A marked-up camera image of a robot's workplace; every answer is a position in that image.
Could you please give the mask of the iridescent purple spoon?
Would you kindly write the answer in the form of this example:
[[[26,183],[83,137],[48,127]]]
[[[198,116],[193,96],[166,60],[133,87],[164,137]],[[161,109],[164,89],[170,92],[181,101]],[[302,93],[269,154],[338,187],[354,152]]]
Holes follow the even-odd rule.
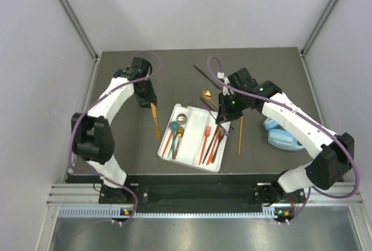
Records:
[[[214,119],[216,119],[216,112],[210,107],[210,106],[208,106],[207,104],[203,104],[202,105],[202,108],[203,109],[205,109],[205,110],[207,110],[208,112],[209,112],[209,114],[214,118]]]

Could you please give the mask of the black chopstick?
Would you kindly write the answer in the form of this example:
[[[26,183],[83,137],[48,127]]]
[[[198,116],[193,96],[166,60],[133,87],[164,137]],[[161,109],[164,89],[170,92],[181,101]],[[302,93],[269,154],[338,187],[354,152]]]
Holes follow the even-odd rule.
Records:
[[[204,78],[209,80],[214,85],[214,87],[216,87],[218,90],[222,90],[222,88],[217,83],[215,83],[206,73],[204,73],[198,66],[193,64],[193,67],[197,69],[197,71],[201,73],[201,75],[203,75]]]
[[[204,98],[199,98],[200,101],[203,102],[203,104],[208,108],[210,109],[211,111],[214,111],[214,112],[217,112],[218,111],[218,108],[212,104],[210,101],[207,101],[206,99]]]

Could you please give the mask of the gold thin utensil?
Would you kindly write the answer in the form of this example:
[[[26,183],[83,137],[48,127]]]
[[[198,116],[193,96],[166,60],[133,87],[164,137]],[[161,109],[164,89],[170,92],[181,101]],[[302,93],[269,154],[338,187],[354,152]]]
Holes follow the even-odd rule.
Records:
[[[213,99],[212,99],[212,94],[209,90],[203,90],[202,91],[202,96],[205,100],[209,101],[216,109],[218,109],[219,107],[213,102]]]

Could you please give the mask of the orange plastic fork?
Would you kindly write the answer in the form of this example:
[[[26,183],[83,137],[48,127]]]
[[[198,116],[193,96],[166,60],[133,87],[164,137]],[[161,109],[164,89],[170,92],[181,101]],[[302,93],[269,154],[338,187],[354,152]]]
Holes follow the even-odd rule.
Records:
[[[211,131],[211,126],[208,125],[205,129],[205,132],[204,132],[204,139],[203,139],[203,144],[202,144],[201,155],[200,155],[200,158],[199,158],[199,165],[202,164],[206,143],[207,143],[208,137],[210,136],[210,131]]]

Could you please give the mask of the gold metal knife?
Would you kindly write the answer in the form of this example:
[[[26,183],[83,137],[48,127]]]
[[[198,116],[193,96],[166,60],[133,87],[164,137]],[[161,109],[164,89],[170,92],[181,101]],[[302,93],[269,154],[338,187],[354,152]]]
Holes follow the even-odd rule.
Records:
[[[160,129],[158,125],[158,113],[157,113],[157,107],[154,103],[151,103],[151,111],[152,111],[153,121],[155,125],[155,138],[160,139],[161,134],[160,134]]]

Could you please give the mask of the white divided utensil tray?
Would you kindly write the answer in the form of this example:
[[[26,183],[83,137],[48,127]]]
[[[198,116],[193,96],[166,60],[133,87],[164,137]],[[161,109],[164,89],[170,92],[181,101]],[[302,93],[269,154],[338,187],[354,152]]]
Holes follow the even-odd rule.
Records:
[[[184,113],[187,116],[187,123],[182,125],[182,127],[184,127],[185,129],[185,132],[180,142],[180,147],[178,149],[176,160],[173,160],[172,154],[170,152],[172,140],[170,141],[165,157],[162,156],[162,151],[163,151],[163,146],[166,141],[166,137],[169,133],[169,130],[171,130],[170,124],[172,121],[176,121],[176,117],[180,113]],[[205,163],[204,164],[202,163],[201,165],[199,165],[199,158],[200,158],[201,150],[202,150],[204,132],[207,126],[211,126],[211,131],[210,131],[210,136],[208,137],[208,140],[206,143],[203,158],[207,151],[210,139],[212,138],[212,135],[214,134],[213,117],[205,109],[192,107],[192,106],[183,107],[179,103],[174,105],[169,122],[164,132],[164,136],[161,140],[161,143],[158,149],[158,156],[161,159],[174,162],[174,163],[178,163],[178,164],[182,164],[183,166],[198,168],[200,170],[211,172],[211,173],[219,172],[221,163],[223,161],[223,155],[224,155],[224,150],[225,150],[225,146],[227,142],[227,136],[224,136],[224,138],[222,140],[219,140],[219,142],[217,143],[216,151],[214,153],[212,162],[209,165],[206,165],[207,159],[209,157],[209,153],[212,150],[212,145],[211,145],[211,149],[207,155]]]

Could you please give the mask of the orange plastic spoon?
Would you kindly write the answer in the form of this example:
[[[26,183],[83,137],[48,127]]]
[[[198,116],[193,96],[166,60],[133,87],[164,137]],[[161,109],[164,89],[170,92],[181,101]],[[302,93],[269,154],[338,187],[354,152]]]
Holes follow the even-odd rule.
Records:
[[[165,141],[165,144],[163,146],[163,151],[162,151],[162,156],[165,157],[166,156],[166,152],[167,152],[167,149],[169,147],[169,144],[170,144],[170,141],[172,139],[172,136],[173,136],[173,132],[172,130],[169,130],[169,133],[166,137],[166,141]]]

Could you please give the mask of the gold metal spoon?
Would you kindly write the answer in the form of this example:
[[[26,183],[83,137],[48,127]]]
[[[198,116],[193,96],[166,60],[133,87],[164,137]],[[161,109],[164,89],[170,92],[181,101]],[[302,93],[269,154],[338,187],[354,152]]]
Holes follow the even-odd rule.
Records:
[[[172,159],[173,160],[176,160],[176,156],[177,156],[177,153],[178,153],[178,149],[180,147],[180,142],[181,142],[181,139],[183,137],[183,134],[184,134],[184,127],[180,127],[177,131],[177,135],[176,135],[176,143],[175,143],[175,150],[172,154]]]

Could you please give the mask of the orange plastic knife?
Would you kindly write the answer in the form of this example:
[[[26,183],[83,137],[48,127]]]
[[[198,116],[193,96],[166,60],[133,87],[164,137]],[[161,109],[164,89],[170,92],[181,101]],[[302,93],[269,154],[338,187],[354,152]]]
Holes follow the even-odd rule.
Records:
[[[216,144],[217,144],[218,137],[219,137],[220,133],[221,133],[221,128],[219,128],[219,130],[218,130],[218,132],[217,132],[217,134],[216,134],[216,136],[215,136],[215,138],[214,138],[213,145],[212,145],[212,150],[211,150],[210,153],[209,153],[209,157],[208,157],[208,159],[207,159],[206,165],[209,165],[209,164],[211,163],[211,161],[212,161],[212,158],[213,158],[213,152],[214,152],[215,146],[216,146]]]

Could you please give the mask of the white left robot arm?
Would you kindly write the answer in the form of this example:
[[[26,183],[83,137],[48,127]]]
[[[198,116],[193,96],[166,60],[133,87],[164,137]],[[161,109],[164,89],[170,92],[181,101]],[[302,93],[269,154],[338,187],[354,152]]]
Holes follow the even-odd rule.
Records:
[[[114,156],[115,141],[110,125],[125,101],[134,95],[140,107],[151,109],[155,137],[160,138],[157,96],[149,79],[151,74],[151,63],[134,57],[129,67],[115,72],[109,86],[95,103],[71,118],[69,152],[91,165],[103,183],[112,188],[112,196],[122,203],[131,198],[132,189],[125,184],[127,174]]]

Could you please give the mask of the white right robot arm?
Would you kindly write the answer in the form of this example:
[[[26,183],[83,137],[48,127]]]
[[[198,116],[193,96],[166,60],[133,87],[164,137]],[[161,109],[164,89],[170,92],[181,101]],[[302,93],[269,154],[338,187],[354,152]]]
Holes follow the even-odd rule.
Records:
[[[282,172],[272,183],[271,195],[276,201],[285,202],[294,191],[310,187],[326,195],[328,189],[355,168],[353,136],[347,132],[339,135],[320,125],[273,82],[257,83],[246,68],[229,76],[219,72],[214,78],[223,86],[217,124],[236,120],[245,109],[257,110],[293,135],[312,158],[308,164]]]

